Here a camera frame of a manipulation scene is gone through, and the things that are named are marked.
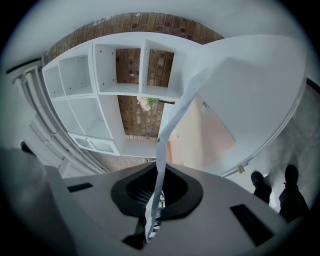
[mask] white ceiling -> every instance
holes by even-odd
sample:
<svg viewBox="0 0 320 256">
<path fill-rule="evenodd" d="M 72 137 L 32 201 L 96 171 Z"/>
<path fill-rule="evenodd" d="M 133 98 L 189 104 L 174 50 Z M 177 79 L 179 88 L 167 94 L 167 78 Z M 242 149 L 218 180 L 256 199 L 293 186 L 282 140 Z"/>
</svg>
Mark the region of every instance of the white ceiling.
<svg viewBox="0 0 320 256">
<path fill-rule="evenodd" d="M 130 12 L 182 16 L 225 37 L 275 34 L 301 38 L 302 35 L 286 11 L 270 0 L 43 0 L 16 29 L 2 64 L 9 69 L 38 58 L 79 27 Z"/>
</svg>

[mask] flower bouquet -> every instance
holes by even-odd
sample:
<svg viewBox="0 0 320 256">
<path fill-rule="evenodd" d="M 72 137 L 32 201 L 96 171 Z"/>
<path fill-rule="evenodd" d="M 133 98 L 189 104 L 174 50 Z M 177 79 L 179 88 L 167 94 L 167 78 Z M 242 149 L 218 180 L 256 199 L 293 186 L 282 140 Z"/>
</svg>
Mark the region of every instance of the flower bouquet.
<svg viewBox="0 0 320 256">
<path fill-rule="evenodd" d="M 150 111 L 154 107 L 158 106 L 159 99 L 158 98 L 149 98 L 149 97 L 136 97 L 138 100 L 138 104 L 145 110 Z"/>
</svg>

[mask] shelf compartment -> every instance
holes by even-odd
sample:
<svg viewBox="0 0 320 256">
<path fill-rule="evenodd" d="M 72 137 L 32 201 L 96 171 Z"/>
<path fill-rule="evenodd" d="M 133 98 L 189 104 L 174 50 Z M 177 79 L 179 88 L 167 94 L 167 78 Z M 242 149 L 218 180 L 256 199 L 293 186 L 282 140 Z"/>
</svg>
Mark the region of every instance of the shelf compartment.
<svg viewBox="0 0 320 256">
<path fill-rule="evenodd" d="M 68 101 L 85 135 L 95 138 L 112 139 L 96 98 L 74 98 Z"/>
<path fill-rule="evenodd" d="M 139 95 L 140 49 L 117 49 L 96 44 L 94 70 L 101 95 Z"/>
<path fill-rule="evenodd" d="M 43 73 L 46 89 L 51 99 L 66 96 L 61 83 L 59 68 L 57 66 L 54 68 L 45 70 L 42 73 Z"/>
<path fill-rule="evenodd" d="M 141 53 L 139 92 L 144 97 L 177 101 L 183 94 L 184 54 L 166 51 L 160 44 L 146 40 Z"/>
<path fill-rule="evenodd" d="M 66 96 L 93 94 L 88 56 L 60 60 L 59 71 Z"/>
<path fill-rule="evenodd" d="M 68 132 L 81 135 L 84 134 L 84 131 L 78 124 L 67 100 L 55 101 L 52 102 L 52 105 Z"/>
</svg>

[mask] floor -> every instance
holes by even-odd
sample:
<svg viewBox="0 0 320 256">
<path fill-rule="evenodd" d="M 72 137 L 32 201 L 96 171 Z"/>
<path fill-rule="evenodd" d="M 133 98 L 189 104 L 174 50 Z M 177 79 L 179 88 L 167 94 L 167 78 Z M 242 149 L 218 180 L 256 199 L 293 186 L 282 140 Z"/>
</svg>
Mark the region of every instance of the floor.
<svg viewBox="0 0 320 256">
<path fill-rule="evenodd" d="M 279 212 L 285 169 L 288 164 L 294 164 L 299 170 L 299 190 L 311 208 L 320 188 L 319 156 L 320 94 L 306 85 L 295 114 L 280 135 L 244 166 L 244 173 L 236 173 L 228 179 L 253 193 L 255 188 L 250 175 L 254 170 L 261 172 L 272 186 L 269 206 Z"/>
</svg>

